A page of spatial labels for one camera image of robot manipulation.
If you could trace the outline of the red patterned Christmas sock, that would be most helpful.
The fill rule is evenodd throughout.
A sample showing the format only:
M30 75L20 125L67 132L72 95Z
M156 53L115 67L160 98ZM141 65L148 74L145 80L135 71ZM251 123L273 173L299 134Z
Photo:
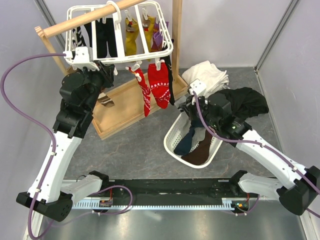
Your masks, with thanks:
M157 70L155 63L150 64L148 66L147 76L150 90L153 94L156 104L160 108L166 109L171 98L169 73L166 64L162 62L159 70Z

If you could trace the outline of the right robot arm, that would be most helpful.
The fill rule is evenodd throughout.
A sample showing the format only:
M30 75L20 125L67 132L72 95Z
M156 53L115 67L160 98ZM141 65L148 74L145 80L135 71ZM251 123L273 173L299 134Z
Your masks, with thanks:
M219 139L251 156L274 177L262 177L239 170L231 178L229 191L278 200L289 212L312 213L310 205L320 194L320 170L290 159L265 141L246 119L269 112L267 101L257 91L244 87L224 89L208 98L192 94L178 104L190 126L205 129L208 139Z

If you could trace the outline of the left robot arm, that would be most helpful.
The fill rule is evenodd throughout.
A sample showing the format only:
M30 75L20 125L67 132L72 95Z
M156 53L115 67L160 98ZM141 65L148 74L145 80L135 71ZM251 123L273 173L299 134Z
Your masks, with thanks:
M93 110L102 90L114 83L114 64L96 61L97 70L87 67L66 75L59 93L60 111L53 125L55 142L45 157L32 186L20 192L16 202L57 222L62 222L72 206L91 194L106 196L110 191L108 176L90 172L84 179L63 187L70 161L93 120Z

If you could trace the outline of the grey sock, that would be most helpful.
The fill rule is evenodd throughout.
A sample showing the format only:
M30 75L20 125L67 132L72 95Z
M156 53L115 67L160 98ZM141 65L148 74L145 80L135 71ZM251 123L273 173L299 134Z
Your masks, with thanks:
M200 142L205 139L205 136L206 136L206 129L204 127L195 128L195 132L191 141L191 149L189 151L190 153L198 147Z

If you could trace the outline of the white plastic clip hanger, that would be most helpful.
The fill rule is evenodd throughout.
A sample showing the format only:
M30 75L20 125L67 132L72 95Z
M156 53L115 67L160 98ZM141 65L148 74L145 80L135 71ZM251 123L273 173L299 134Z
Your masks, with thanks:
M128 7L120 7L119 3L115 3L114 1L109 0L106 3L106 6L113 6L116 9L116 12L112 13L112 18L114 22L114 32L115 32L115 41L116 41L116 48L117 48L117 57L106 57L106 58L98 58L97 57L97 37L96 37L96 30L92 30L92 57L94 63L96 61L101 61L104 65L106 64L133 64L131 68L135 71L141 67L142 61L145 60L154 60L157 70L161 68L161 58L170 55L174 50L174 45L172 43L172 39L170 37L166 21L164 19L161 6L158 4L158 2L153 0L146 0L142 1L140 3L135 3L131 7L134 8L136 15L140 16L140 10L141 7L145 6L152 6L155 7L157 11L157 17L159 19L159 28L160 31L162 31L163 36L163 45L166 49L156 52L149 52L148 46L145 38L145 34L143 31L142 26L142 20L138 19L137 23L139 26L139 34L142 41L143 51L144 53L141 54L135 54L126 56L125 55L125 45L123 42L123 35L122 35L122 27L121 23L125 22L125 19L121 16L121 10L126 10ZM72 61L75 57L75 50L77 47L73 45L73 33L72 30L68 30L66 32L66 43L65 43L65 51L63 52L65 54L65 61L72 66Z

